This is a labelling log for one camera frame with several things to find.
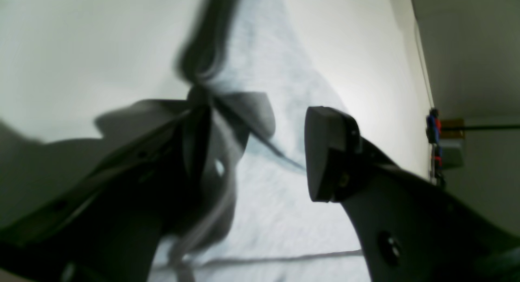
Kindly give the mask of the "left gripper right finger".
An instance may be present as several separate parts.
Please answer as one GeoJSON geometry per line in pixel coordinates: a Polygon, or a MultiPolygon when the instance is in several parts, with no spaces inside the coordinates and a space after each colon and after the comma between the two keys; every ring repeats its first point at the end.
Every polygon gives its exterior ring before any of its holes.
{"type": "Polygon", "coordinates": [[[518,282],[519,238],[398,167],[348,114],[305,114],[310,199],[343,206],[374,282],[518,282]]]}

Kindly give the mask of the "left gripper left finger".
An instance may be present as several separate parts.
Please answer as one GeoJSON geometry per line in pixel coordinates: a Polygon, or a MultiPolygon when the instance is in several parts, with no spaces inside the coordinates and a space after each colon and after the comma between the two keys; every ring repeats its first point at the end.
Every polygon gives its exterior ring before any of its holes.
{"type": "Polygon", "coordinates": [[[238,93],[197,87],[99,117],[102,138],[43,144],[1,124],[1,271],[30,282],[145,282],[222,241],[236,207],[238,93]]]}

